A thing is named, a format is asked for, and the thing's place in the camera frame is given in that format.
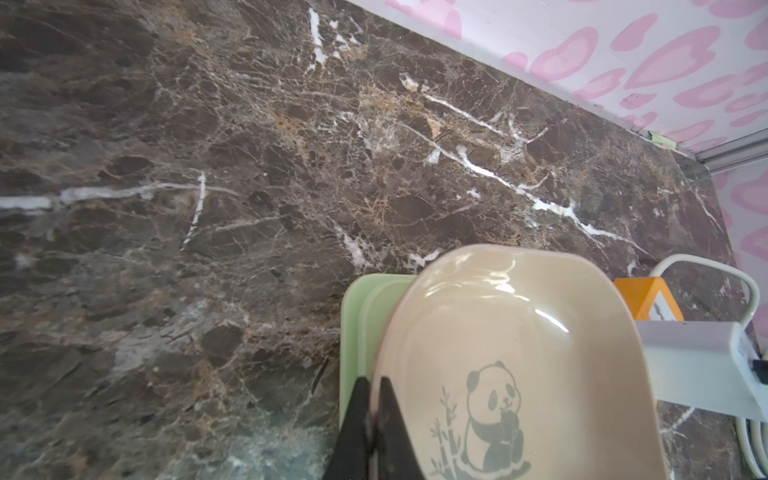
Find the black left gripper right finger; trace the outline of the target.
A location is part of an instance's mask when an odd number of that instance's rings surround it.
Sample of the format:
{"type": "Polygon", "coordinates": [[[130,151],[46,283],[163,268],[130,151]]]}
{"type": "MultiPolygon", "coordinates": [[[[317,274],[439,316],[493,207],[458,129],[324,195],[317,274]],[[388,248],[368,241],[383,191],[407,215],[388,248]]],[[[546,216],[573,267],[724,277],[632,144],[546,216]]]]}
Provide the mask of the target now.
{"type": "Polygon", "coordinates": [[[376,473],[383,480],[424,480],[393,384],[382,377],[376,414],[376,473]]]}

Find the green electronic scale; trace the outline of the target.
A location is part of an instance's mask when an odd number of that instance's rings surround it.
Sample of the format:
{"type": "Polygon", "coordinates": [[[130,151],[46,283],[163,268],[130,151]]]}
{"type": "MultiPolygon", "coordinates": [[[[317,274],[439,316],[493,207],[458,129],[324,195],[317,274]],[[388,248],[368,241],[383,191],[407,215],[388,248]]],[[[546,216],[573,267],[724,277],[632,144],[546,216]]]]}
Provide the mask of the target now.
{"type": "Polygon", "coordinates": [[[372,378],[379,343],[390,317],[416,275],[368,274],[346,290],[340,312],[339,426],[355,381],[372,378]]]}

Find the orange power strip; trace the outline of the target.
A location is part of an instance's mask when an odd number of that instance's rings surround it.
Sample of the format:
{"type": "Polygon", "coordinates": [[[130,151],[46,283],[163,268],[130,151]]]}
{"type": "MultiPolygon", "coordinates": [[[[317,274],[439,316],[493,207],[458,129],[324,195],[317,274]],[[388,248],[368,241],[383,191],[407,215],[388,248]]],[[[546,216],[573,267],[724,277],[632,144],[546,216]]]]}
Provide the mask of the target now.
{"type": "Polygon", "coordinates": [[[613,283],[634,320],[684,321],[682,311],[663,278],[617,278],[613,283]]]}

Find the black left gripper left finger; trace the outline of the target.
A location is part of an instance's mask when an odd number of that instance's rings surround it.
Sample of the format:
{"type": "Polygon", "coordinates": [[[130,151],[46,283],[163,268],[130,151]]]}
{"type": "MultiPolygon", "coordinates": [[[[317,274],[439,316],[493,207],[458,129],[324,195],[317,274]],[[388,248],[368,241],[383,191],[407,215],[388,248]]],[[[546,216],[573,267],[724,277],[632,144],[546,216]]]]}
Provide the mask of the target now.
{"type": "Polygon", "coordinates": [[[358,377],[323,480],[365,480],[368,478],[368,407],[370,382],[358,377]]]}

